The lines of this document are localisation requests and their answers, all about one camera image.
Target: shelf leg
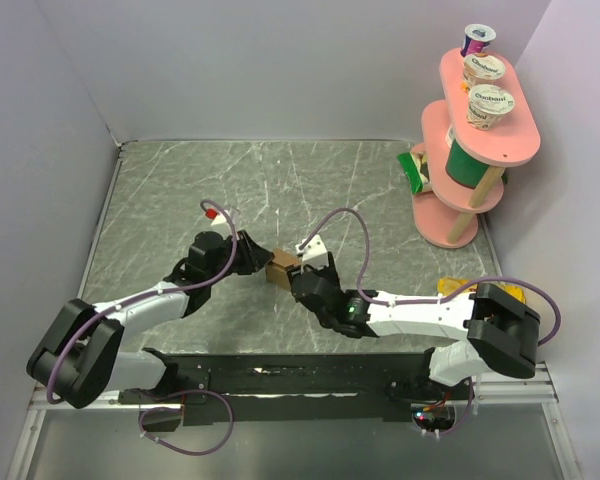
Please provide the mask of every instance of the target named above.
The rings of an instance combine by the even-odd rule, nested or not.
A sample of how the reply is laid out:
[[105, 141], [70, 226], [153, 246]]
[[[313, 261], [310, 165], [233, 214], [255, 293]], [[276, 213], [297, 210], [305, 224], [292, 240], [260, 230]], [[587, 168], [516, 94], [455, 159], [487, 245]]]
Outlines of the shelf leg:
[[474, 215], [475, 214], [473, 213], [461, 213], [458, 215], [458, 218], [456, 218], [456, 221], [453, 223], [451, 232], [449, 232], [449, 235], [447, 236], [447, 241], [449, 243], [456, 243], [458, 241], [460, 235], [465, 231]]
[[478, 208], [480, 205], [482, 205], [482, 202], [484, 202], [484, 199], [487, 198], [489, 191], [493, 188], [500, 177], [502, 177], [503, 173], [504, 167], [491, 166], [487, 169], [480, 179], [480, 183], [476, 185], [473, 195], [471, 195], [471, 198], [469, 199], [469, 206], [471, 208]]

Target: yellow object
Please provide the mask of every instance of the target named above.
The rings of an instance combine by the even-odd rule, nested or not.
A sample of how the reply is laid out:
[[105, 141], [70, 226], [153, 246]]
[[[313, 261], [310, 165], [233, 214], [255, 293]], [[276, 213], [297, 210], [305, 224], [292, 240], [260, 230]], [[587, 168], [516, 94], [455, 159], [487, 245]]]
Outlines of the yellow object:
[[[442, 277], [438, 280], [438, 293], [442, 295], [449, 295], [460, 288], [462, 285], [467, 283], [469, 280], [466, 278], [452, 278], [452, 277]], [[516, 287], [515, 285], [502, 285], [498, 284], [500, 288], [503, 288], [505, 292], [511, 295], [516, 300], [527, 303], [527, 299], [524, 296], [524, 292], [520, 287]], [[477, 285], [469, 288], [470, 292], [476, 291]]]

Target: small brown box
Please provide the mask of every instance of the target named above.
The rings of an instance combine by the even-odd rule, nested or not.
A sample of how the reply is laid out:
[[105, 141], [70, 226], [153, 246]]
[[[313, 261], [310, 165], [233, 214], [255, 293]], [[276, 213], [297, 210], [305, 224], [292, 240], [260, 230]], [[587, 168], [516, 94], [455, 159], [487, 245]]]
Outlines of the small brown box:
[[300, 266], [300, 259], [279, 248], [273, 249], [273, 255], [273, 260], [264, 267], [267, 282], [271, 282], [280, 288], [291, 291], [289, 271]]

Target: three-tiered shelf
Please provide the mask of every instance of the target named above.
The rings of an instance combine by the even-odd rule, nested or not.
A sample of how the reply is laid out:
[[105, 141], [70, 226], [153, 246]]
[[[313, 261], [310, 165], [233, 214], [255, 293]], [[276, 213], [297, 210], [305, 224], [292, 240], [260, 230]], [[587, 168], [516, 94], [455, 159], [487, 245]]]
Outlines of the three-tiered shelf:
[[[478, 130], [467, 122], [469, 95], [462, 90], [464, 58], [460, 49], [447, 52], [440, 62], [440, 77], [446, 100], [429, 104], [422, 112], [424, 142], [412, 151], [426, 151], [429, 181], [433, 191], [413, 197], [413, 215], [420, 234], [444, 248], [467, 245], [478, 232], [476, 214], [491, 210], [502, 198], [502, 174], [506, 168], [527, 163], [540, 148], [540, 134], [522, 93], [513, 66], [497, 85], [513, 95], [515, 108], [492, 130]], [[453, 126], [460, 147], [476, 160], [489, 165], [475, 189], [460, 185], [446, 172], [449, 147], [445, 135]]]

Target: green container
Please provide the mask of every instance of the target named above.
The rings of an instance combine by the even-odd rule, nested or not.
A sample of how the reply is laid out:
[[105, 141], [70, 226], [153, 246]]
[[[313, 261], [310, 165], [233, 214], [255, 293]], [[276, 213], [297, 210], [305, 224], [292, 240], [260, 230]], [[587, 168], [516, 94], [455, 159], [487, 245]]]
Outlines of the green container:
[[489, 165], [479, 162], [462, 150], [457, 141], [453, 141], [447, 160], [447, 173], [456, 182], [464, 187], [476, 188], [488, 168]]

